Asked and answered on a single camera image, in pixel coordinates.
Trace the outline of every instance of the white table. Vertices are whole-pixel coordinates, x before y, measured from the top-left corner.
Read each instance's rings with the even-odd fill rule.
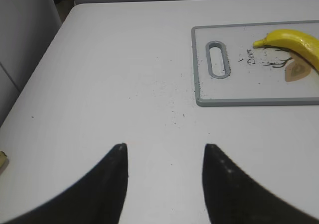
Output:
[[[319,218],[319,107],[201,108],[191,28],[319,19],[319,0],[76,6],[0,129],[0,222],[48,201],[113,145],[129,149],[120,224],[208,224],[201,171],[216,143],[265,188]]]

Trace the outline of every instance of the cutting board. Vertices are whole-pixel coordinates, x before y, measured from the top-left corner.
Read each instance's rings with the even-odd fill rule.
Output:
[[[252,47],[254,41],[282,28],[319,38],[317,20],[194,27],[196,103],[199,106],[319,104],[319,74],[312,66],[307,76],[287,81],[286,69],[295,61],[289,51]]]

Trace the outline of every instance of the white cabinet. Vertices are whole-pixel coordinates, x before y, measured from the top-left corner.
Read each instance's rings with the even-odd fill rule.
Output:
[[[2,67],[0,67],[0,126],[5,120],[11,107],[19,96],[19,91],[13,85]]]
[[[0,0],[0,126],[60,25],[53,0]]]

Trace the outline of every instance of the banana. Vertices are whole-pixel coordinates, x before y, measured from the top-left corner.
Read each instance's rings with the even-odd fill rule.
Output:
[[[254,47],[276,46],[288,48],[306,59],[319,71],[319,40],[302,31],[278,29],[255,41]]]
[[[6,154],[4,152],[0,151],[0,168],[3,166],[6,159],[7,159]]]

